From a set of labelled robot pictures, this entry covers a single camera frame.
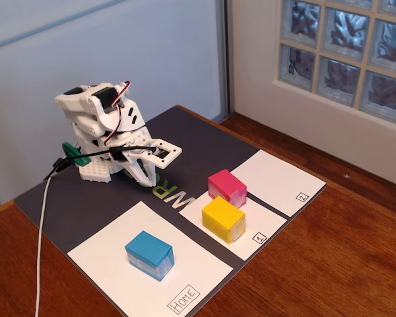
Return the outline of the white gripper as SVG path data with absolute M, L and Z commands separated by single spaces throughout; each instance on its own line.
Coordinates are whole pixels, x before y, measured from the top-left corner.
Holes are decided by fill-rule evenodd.
M 105 149 L 119 147 L 142 147 L 118 153 L 106 153 L 105 159 L 125 159 L 131 155 L 152 151 L 151 136 L 136 103 L 128 98 L 120 98 L 114 106 L 105 109 Z M 155 165 L 141 159 L 142 169 L 135 158 L 123 162 L 123 167 L 136 179 L 150 181 L 150 187 L 157 183 Z

